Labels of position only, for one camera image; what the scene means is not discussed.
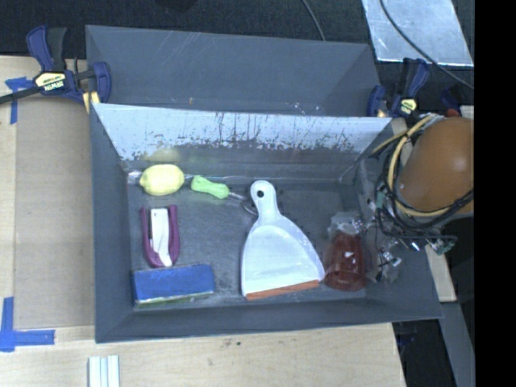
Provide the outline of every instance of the yellow clamp label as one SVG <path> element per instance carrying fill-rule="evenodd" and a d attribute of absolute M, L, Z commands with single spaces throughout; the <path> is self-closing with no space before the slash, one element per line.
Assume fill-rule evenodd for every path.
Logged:
<path fill-rule="evenodd" d="M 38 87 L 42 87 L 45 91 L 59 89 L 65 86 L 66 76 L 64 73 L 47 72 L 41 73 L 35 83 Z"/>
<path fill-rule="evenodd" d="M 416 110 L 417 107 L 418 104 L 414 99 L 403 99 L 400 109 L 403 113 L 409 114 L 413 110 Z"/>

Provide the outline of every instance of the blue tape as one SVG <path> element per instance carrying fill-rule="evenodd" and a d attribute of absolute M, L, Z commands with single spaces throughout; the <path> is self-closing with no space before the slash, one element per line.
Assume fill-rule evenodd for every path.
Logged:
<path fill-rule="evenodd" d="M 0 327 L 0 352 L 13 352 L 18 346 L 53 345 L 56 330 L 13 330 L 14 298 L 3 300 L 2 326 Z"/>
<path fill-rule="evenodd" d="M 14 93 L 20 89 L 30 89 L 34 83 L 26 77 L 15 77 L 14 79 L 7 79 L 6 85 Z M 16 122 L 18 122 L 18 101 L 14 100 L 10 104 L 10 124 L 13 125 Z"/>

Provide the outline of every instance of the dustpan handle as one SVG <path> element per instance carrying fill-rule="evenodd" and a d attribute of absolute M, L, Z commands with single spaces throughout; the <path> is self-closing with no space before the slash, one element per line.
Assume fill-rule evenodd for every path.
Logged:
<path fill-rule="evenodd" d="M 276 190 L 268 181 L 256 181 L 251 185 L 251 198 L 258 210 L 259 223 L 267 224 L 281 217 L 277 208 Z"/>

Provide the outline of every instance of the plywood sheet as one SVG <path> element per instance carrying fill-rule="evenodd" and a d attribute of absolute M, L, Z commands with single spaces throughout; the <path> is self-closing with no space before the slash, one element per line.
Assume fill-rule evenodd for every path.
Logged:
<path fill-rule="evenodd" d="M 90 176 L 85 107 L 40 95 L 19 102 L 14 316 L 18 329 L 93 323 Z"/>

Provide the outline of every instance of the wooden table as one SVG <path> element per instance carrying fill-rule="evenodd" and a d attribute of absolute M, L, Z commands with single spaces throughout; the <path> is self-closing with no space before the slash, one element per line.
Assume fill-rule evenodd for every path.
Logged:
<path fill-rule="evenodd" d="M 0 56 L 0 94 L 9 93 L 7 78 L 38 72 L 30 57 Z M 29 104 L 48 108 L 52 100 L 20 102 L 19 113 Z M 0 298 L 11 297 L 15 284 L 23 283 L 15 282 L 14 275 L 16 144 L 10 104 L 1 105 Z M 444 258 L 429 256 L 440 300 L 454 301 Z M 86 325 L 57 328 L 55 341 L 52 346 L 0 352 L 0 385 L 86 386 L 88 358 L 111 355 L 119 356 L 124 387 L 406 385 L 390 324 L 110 344 L 96 344 L 93 326 Z"/>

